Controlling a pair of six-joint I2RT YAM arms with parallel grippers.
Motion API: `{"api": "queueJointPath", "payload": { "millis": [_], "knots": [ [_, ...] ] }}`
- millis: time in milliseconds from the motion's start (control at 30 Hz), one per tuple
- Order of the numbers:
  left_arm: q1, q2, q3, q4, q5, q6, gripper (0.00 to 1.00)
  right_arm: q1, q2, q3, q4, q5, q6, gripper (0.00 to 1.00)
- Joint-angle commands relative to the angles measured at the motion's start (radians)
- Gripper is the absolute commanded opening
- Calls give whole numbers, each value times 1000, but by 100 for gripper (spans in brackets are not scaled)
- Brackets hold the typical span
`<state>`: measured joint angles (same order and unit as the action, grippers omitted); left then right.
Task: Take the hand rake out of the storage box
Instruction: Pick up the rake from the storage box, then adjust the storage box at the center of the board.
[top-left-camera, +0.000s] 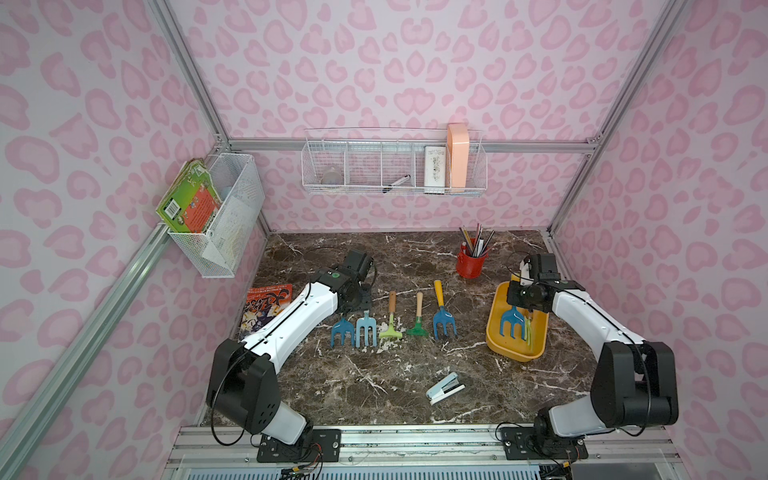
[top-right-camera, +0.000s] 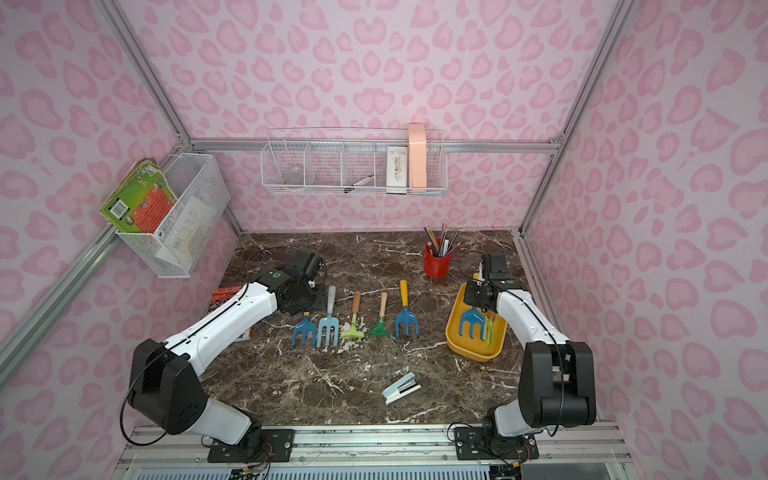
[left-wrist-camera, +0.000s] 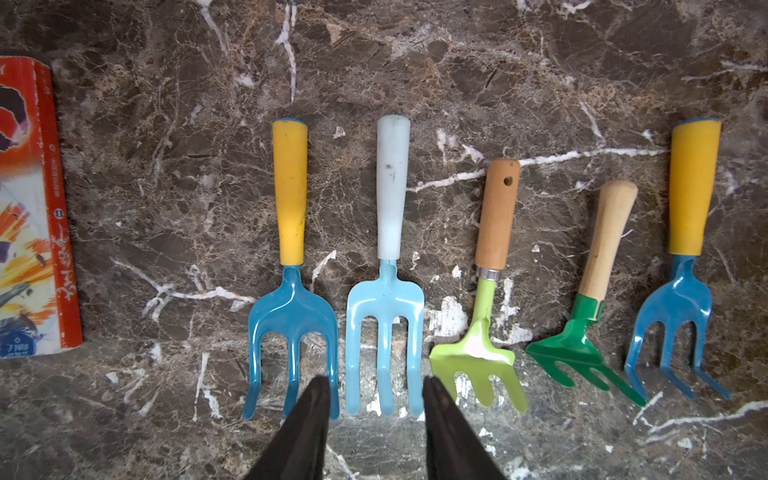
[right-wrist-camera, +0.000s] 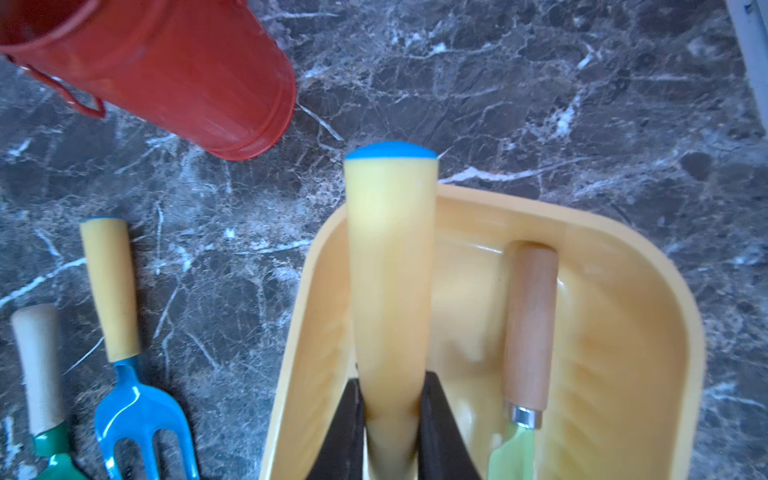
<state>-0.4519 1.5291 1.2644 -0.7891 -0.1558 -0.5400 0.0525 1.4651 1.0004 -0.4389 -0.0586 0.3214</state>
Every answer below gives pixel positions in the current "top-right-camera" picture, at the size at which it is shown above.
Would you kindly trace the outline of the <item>wood handle lime fork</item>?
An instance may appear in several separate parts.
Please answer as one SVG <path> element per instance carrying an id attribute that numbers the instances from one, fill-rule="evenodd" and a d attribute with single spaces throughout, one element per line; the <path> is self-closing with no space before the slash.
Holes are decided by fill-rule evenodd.
<path id="1" fill-rule="evenodd" d="M 493 323 L 494 323 L 494 320 L 492 317 L 485 318 L 485 324 L 484 324 L 485 333 L 483 337 L 483 342 L 487 350 L 493 349 L 493 337 L 494 337 Z"/>

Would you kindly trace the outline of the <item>yellow handle teal fork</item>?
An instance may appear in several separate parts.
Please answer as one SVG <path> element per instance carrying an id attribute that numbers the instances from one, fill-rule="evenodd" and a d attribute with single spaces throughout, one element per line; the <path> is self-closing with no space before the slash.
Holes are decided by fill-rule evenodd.
<path id="1" fill-rule="evenodd" d="M 310 312 L 304 312 L 301 321 L 294 327 L 291 346 L 297 345 L 298 339 L 301 339 L 301 345 L 312 343 L 316 340 L 317 325 L 311 318 Z"/>

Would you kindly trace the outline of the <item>white handle lightblue fork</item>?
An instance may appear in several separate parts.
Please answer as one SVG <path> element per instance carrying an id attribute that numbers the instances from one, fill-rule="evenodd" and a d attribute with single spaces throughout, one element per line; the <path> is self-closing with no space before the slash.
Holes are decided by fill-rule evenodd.
<path id="1" fill-rule="evenodd" d="M 317 348 L 321 348 L 322 346 L 328 347 L 330 344 L 333 344 L 334 347 L 338 346 L 340 339 L 340 324 L 339 320 L 334 316 L 335 299 L 336 286 L 330 285 L 328 287 L 326 316 L 318 322 L 317 326 L 317 338 L 315 342 Z"/>

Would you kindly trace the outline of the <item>yellow storage box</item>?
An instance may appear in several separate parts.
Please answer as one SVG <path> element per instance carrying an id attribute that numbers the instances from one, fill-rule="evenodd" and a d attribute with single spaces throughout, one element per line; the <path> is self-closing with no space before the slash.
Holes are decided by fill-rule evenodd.
<path id="1" fill-rule="evenodd" d="M 459 336 L 458 327 L 460 316 L 470 308 L 470 306 L 466 305 L 463 301 L 464 293 L 465 286 L 462 285 L 459 293 L 457 294 L 456 300 L 454 301 L 449 320 L 445 327 L 447 343 L 449 348 L 455 353 L 478 362 L 488 362 L 496 358 L 503 349 L 506 337 L 507 323 L 498 314 L 492 311 L 483 311 L 480 309 L 485 318 L 492 317 L 494 320 L 494 337 L 492 350 L 487 350 L 483 340 L 479 338 L 479 327 L 475 328 L 474 339 L 470 339 L 468 335 L 465 335 L 464 337 Z"/>

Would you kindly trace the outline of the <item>yellow handle blue fork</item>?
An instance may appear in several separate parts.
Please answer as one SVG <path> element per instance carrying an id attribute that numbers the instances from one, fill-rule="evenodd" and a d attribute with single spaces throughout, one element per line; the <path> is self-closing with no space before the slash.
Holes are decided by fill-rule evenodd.
<path id="1" fill-rule="evenodd" d="M 399 282 L 402 310 L 395 318 L 396 338 L 402 336 L 419 336 L 419 323 L 417 315 L 409 307 L 408 282 Z"/>

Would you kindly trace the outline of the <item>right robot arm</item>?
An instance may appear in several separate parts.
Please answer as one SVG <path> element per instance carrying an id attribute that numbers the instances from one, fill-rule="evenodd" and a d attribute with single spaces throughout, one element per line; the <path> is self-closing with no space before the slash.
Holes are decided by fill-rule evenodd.
<path id="1" fill-rule="evenodd" d="M 517 398 L 492 409 L 491 435 L 515 438 L 591 425 L 597 417 L 594 358 L 584 342 L 558 330 L 532 295 L 508 274 L 501 254 L 481 256 L 476 278 L 465 284 L 464 303 L 496 314 L 523 348 Z"/>

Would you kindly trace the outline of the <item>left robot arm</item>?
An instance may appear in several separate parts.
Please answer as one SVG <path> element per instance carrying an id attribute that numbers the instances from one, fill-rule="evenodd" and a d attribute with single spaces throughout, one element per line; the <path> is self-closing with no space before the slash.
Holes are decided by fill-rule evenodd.
<path id="1" fill-rule="evenodd" d="M 298 251 L 291 262 L 261 270 L 229 300 L 163 341 L 147 339 L 133 352 L 128 406 L 167 435 L 192 432 L 216 444 L 258 451 L 261 425 L 253 416 L 211 398 L 200 377 L 213 361 L 259 321 L 276 312 L 310 311 L 324 293 L 316 279 L 324 260 Z"/>

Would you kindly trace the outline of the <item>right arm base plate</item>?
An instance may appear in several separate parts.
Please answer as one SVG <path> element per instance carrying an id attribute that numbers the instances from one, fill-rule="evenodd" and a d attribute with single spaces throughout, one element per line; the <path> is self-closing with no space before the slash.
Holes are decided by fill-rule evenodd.
<path id="1" fill-rule="evenodd" d="M 501 437 L 483 427 L 469 424 L 450 425 L 447 438 L 454 444 L 459 460 L 504 460 L 524 463 L 540 456 L 533 435 Z"/>

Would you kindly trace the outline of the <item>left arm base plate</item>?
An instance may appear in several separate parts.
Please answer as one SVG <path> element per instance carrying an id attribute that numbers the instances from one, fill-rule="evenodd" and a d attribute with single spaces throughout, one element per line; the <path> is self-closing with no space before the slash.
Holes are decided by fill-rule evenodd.
<path id="1" fill-rule="evenodd" d="M 237 444 L 214 440 L 209 447 L 208 463 L 260 464 L 290 461 L 296 431 L 283 428 L 259 428 L 248 432 Z"/>

